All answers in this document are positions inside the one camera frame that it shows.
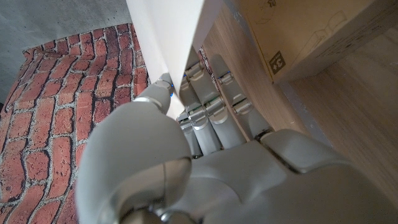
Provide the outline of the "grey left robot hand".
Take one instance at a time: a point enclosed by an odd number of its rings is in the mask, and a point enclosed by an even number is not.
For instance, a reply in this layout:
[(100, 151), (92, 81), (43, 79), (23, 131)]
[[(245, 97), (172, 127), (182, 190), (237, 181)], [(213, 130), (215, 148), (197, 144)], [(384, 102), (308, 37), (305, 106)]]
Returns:
[(396, 223), (394, 204), (352, 163), (289, 129), (275, 131), (223, 59), (215, 88), (190, 49), (167, 116), (168, 73), (91, 133), (75, 203), (81, 223)]

